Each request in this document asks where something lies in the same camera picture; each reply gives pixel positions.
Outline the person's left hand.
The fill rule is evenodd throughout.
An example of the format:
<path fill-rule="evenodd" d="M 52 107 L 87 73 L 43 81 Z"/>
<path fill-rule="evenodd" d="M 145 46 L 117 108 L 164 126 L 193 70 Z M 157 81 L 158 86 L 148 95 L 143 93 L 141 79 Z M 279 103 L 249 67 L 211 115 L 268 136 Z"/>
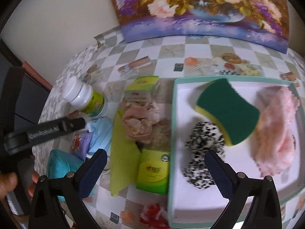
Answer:
<path fill-rule="evenodd" d="M 31 178 L 33 183 L 29 186 L 28 193 L 30 197 L 33 197 L 39 174 L 36 171 L 33 171 Z M 16 173 L 0 174 L 0 199 L 3 200 L 9 192 L 17 187 L 17 184 L 18 178 Z"/>

